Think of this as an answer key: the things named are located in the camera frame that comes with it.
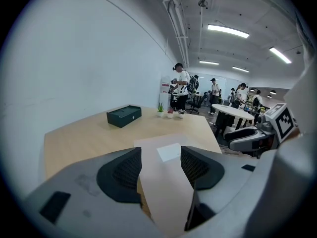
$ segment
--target office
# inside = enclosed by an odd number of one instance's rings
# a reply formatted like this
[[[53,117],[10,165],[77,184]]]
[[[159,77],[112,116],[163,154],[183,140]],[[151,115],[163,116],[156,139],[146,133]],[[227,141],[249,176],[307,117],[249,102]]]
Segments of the office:
[[[46,179],[46,133],[127,104],[156,108],[161,78],[178,78],[172,71],[177,62],[201,77],[203,92],[209,87],[204,78],[218,79],[225,98],[242,82],[279,96],[304,71],[287,1],[205,0],[208,5],[201,7],[200,0],[182,0],[188,36],[180,37],[188,38],[176,38],[162,1],[33,0],[25,8],[1,58],[1,148],[19,197]],[[165,5],[178,19],[172,2]],[[250,36],[215,34],[209,24]],[[271,47],[292,63],[284,63]],[[265,106],[283,101],[279,97],[267,99]]]

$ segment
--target man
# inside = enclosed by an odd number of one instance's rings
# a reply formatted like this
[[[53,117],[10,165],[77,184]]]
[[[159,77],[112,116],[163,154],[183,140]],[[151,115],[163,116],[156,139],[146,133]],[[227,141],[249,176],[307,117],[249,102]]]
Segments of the man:
[[[234,88],[231,88],[231,93],[228,96],[228,101],[229,101],[229,107],[232,106],[232,103],[235,101],[236,99],[236,92],[234,90]]]
[[[177,63],[175,65],[175,70],[180,73],[178,81],[173,81],[176,86],[171,89],[171,92],[177,89],[178,91],[178,99],[177,106],[179,111],[185,111],[185,103],[188,97],[188,89],[187,85],[190,81],[190,75],[187,71],[184,70],[184,67],[181,63]]]
[[[216,84],[216,79],[213,78],[211,80],[212,85],[211,85],[211,94],[210,94],[210,112],[208,111],[208,114],[213,115],[215,113],[215,109],[212,107],[213,104],[218,103],[218,97],[220,93],[220,88],[218,87],[218,84]]]
[[[240,84],[236,91],[236,100],[232,103],[232,107],[238,109],[241,104],[245,104],[248,96],[248,92],[245,91],[247,85],[245,83]]]
[[[262,100],[262,97],[260,96],[260,94],[261,94],[261,91],[258,90],[257,94],[255,96],[253,96],[253,98],[252,98],[253,106],[255,107],[255,109],[257,109],[257,113],[254,116],[254,125],[257,124],[258,117],[260,115],[260,109],[263,105],[263,100]]]

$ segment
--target floor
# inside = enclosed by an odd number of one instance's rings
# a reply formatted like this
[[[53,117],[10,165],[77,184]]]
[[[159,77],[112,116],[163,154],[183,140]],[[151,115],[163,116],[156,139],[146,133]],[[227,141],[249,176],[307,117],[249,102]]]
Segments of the floor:
[[[186,109],[190,108],[190,106],[188,104],[186,104],[185,107],[186,107]],[[206,105],[206,106],[201,106],[201,108],[199,109],[199,115],[196,112],[192,112],[192,114],[205,117],[207,122],[208,122],[208,124],[209,124],[209,126],[210,126],[210,128],[211,128],[211,130],[213,131],[213,133],[215,133],[216,127],[213,125],[213,123],[215,123],[218,113],[215,113],[213,116],[211,116],[210,114],[208,114],[208,111],[210,111],[210,107],[207,107],[207,105]],[[239,119],[235,119],[234,120],[234,124],[237,124],[238,120]],[[247,158],[252,158],[250,155],[243,154],[242,152],[233,151],[233,150],[229,149],[227,146],[224,146],[224,145],[221,145],[221,144],[219,144],[219,146],[220,146],[221,152],[223,154],[233,154],[233,155],[244,156],[244,157],[247,157]]]

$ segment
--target ceiling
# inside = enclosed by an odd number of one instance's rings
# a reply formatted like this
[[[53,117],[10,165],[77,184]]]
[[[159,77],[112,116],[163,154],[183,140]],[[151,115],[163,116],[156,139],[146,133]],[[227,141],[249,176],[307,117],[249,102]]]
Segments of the ceiling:
[[[267,97],[269,94],[272,96],[273,100],[284,100],[284,95],[289,91],[288,89],[282,89],[282,88],[265,88],[265,87],[254,87],[256,90],[261,91],[261,96]],[[271,94],[270,91],[275,90],[276,94]]]
[[[252,76],[299,76],[304,69],[303,47],[297,35],[294,7],[289,0],[181,0],[189,38],[189,65],[233,70],[246,68]],[[208,30],[208,24],[249,33],[247,39]],[[269,48],[274,46],[292,63],[286,64]],[[220,65],[199,64],[199,60]]]

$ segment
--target black cap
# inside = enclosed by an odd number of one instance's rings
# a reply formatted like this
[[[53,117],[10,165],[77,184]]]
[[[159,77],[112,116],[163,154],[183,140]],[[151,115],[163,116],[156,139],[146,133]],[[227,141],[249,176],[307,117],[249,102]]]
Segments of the black cap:
[[[175,69],[176,69],[178,66],[181,66],[182,68],[184,68],[183,64],[181,64],[180,62],[178,62],[178,63],[175,65]]]

